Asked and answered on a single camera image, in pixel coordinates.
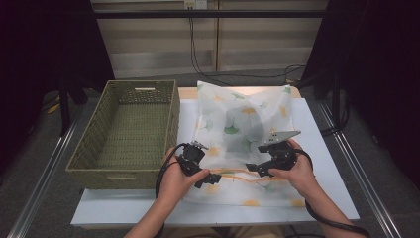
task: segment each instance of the finger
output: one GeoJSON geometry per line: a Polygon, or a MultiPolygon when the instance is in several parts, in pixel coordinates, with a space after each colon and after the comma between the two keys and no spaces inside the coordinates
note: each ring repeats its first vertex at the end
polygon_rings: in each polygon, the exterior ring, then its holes
{"type": "Polygon", "coordinates": [[[299,144],[297,144],[297,142],[295,142],[293,139],[287,139],[287,143],[288,143],[291,147],[293,147],[294,149],[302,149],[302,148],[300,147],[300,145],[299,145],[299,144]]]}
{"type": "Polygon", "coordinates": [[[309,162],[309,160],[307,159],[305,155],[298,154],[295,165],[298,167],[302,167],[302,166],[310,167],[311,163],[309,162]]]}
{"type": "Polygon", "coordinates": [[[206,176],[208,176],[209,173],[210,173],[209,170],[203,169],[203,170],[195,173],[195,175],[189,177],[188,179],[191,181],[191,183],[196,183],[196,182],[206,178],[206,176]]]}
{"type": "MultiPolygon", "coordinates": [[[[164,155],[163,161],[165,162],[167,157],[172,153],[172,151],[174,150],[174,147],[169,148],[169,150],[167,150],[166,154],[164,155]]],[[[176,156],[172,156],[169,160],[170,162],[175,162],[176,161],[176,156]]]]}
{"type": "Polygon", "coordinates": [[[268,169],[268,172],[278,178],[288,179],[289,178],[289,171],[283,171],[279,169],[268,169]]]}

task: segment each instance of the black cable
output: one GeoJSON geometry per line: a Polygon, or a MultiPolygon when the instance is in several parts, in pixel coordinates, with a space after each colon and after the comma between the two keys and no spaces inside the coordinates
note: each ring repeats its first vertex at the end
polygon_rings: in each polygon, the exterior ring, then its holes
{"type": "Polygon", "coordinates": [[[190,53],[191,53],[191,63],[192,63],[192,67],[194,68],[195,72],[197,72],[198,74],[200,74],[200,75],[202,75],[202,76],[206,77],[206,78],[207,78],[207,79],[209,79],[209,80],[212,80],[212,81],[217,81],[217,82],[223,83],[223,84],[225,84],[225,85],[227,85],[227,86],[232,86],[231,84],[229,84],[229,83],[227,83],[227,82],[224,82],[224,81],[221,81],[221,80],[218,80],[218,79],[212,78],[212,77],[210,77],[210,76],[206,75],[203,71],[201,71],[201,68],[200,68],[200,66],[198,65],[197,54],[196,54],[196,52],[195,52],[195,41],[194,41],[194,22],[192,21],[192,18],[189,18],[189,33],[190,33],[190,40],[191,40],[191,41],[190,41],[190,42],[191,42],[191,49],[190,49],[190,53]]]}
{"type": "Polygon", "coordinates": [[[291,235],[290,237],[298,237],[298,238],[300,238],[300,235],[297,233],[296,229],[294,229],[294,226],[289,225],[289,227],[293,231],[293,235],[291,235]]]}
{"type": "MultiPolygon", "coordinates": [[[[306,158],[309,160],[309,163],[311,164],[311,168],[313,170],[312,160],[311,160],[311,158],[309,157],[309,155],[306,152],[304,152],[304,151],[302,151],[300,149],[293,149],[293,151],[295,153],[299,153],[299,154],[302,154],[302,155],[306,156],[306,158]]],[[[338,229],[342,229],[342,230],[347,230],[347,231],[358,233],[358,234],[362,234],[362,235],[366,236],[367,238],[370,237],[370,234],[366,230],[364,230],[362,227],[355,226],[355,225],[348,225],[348,224],[344,224],[344,223],[341,223],[341,222],[332,221],[332,220],[329,220],[327,218],[324,218],[324,217],[318,215],[312,209],[312,207],[310,206],[310,204],[308,203],[307,200],[305,200],[305,206],[306,206],[306,209],[308,210],[308,213],[315,220],[317,220],[317,221],[319,221],[319,222],[321,222],[321,223],[323,223],[325,225],[328,225],[328,226],[331,226],[331,227],[335,227],[335,228],[338,228],[338,229]]]]}
{"type": "Polygon", "coordinates": [[[317,235],[317,234],[293,234],[293,235],[284,236],[284,238],[301,237],[301,236],[325,238],[325,236],[323,236],[323,235],[317,235]]]}
{"type": "MultiPolygon", "coordinates": [[[[176,150],[178,150],[180,147],[185,147],[188,144],[186,143],[181,143],[179,145],[177,145],[176,147],[174,147],[172,149],[172,151],[169,153],[169,155],[167,155],[166,159],[164,159],[164,162],[160,168],[160,171],[158,172],[157,175],[157,182],[155,184],[155,197],[158,198],[158,194],[160,192],[160,184],[161,184],[161,180],[163,179],[164,173],[167,171],[167,168],[169,168],[171,165],[178,163],[178,161],[176,162],[172,162],[168,165],[170,158],[172,158],[173,154],[175,154],[176,150]]],[[[164,228],[164,224],[161,225],[160,230],[158,231],[158,233],[156,234],[155,238],[159,238],[161,237],[161,235],[163,234],[163,228],[164,228]]]]}
{"type": "Polygon", "coordinates": [[[189,30],[190,30],[190,40],[191,40],[191,63],[192,66],[195,70],[195,72],[197,72],[198,74],[206,77],[207,79],[213,80],[213,81],[217,81],[220,83],[223,83],[225,85],[228,86],[232,86],[231,84],[212,78],[214,76],[242,76],[242,77],[256,77],[256,78],[275,78],[275,77],[282,77],[284,76],[284,81],[286,80],[286,77],[288,74],[297,71],[299,69],[301,69],[302,67],[306,66],[304,64],[293,64],[293,65],[289,65],[285,70],[284,73],[281,74],[276,74],[276,75],[268,75],[268,76],[262,76],[262,75],[250,75],[250,74],[238,74],[238,73],[217,73],[217,74],[206,74],[204,73],[199,64],[198,64],[198,60],[197,60],[197,54],[196,54],[196,50],[195,50],[195,40],[194,40],[194,22],[192,20],[192,18],[189,18],[189,30]],[[296,67],[295,69],[291,70],[291,71],[287,71],[289,68],[291,67],[296,67]]]}
{"type": "Polygon", "coordinates": [[[340,125],[335,125],[333,128],[320,130],[321,135],[323,137],[326,137],[326,136],[330,136],[336,132],[343,130],[346,127],[349,121],[349,118],[350,118],[350,102],[349,102],[349,98],[346,96],[345,109],[343,110],[343,113],[340,119],[340,125]]]}

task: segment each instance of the dark background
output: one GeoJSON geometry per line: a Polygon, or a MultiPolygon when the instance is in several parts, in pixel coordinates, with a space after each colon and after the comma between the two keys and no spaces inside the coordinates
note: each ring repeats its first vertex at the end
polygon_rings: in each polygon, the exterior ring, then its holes
{"type": "Polygon", "coordinates": [[[324,98],[337,78],[394,162],[420,187],[420,18],[414,1],[330,1],[303,80],[324,98]]]}
{"type": "Polygon", "coordinates": [[[65,85],[101,90],[114,79],[97,22],[65,12],[92,12],[89,0],[5,0],[0,8],[0,175],[31,132],[44,95],[65,85]]]}

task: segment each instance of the wicker basket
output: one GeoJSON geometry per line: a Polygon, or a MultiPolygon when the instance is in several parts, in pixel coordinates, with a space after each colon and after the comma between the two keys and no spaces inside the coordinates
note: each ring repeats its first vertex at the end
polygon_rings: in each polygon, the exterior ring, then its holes
{"type": "Polygon", "coordinates": [[[175,80],[108,81],[66,171],[89,189],[155,188],[178,122],[175,80]]]}

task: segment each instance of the white table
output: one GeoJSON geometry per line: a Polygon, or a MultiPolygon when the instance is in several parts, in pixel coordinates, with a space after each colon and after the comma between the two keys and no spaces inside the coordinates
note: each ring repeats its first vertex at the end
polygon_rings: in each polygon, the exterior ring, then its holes
{"type": "MultiPolygon", "coordinates": [[[[350,218],[359,215],[337,171],[331,155],[302,98],[292,100],[294,126],[302,133],[297,140],[311,155],[317,180],[350,218]]],[[[178,143],[190,142],[197,115],[197,101],[181,99],[178,143]]],[[[81,197],[71,224],[84,228],[133,226],[155,200],[154,190],[89,190],[81,197]]],[[[165,226],[234,226],[285,224],[313,221],[304,207],[247,207],[195,204],[181,201],[165,226]]]]}

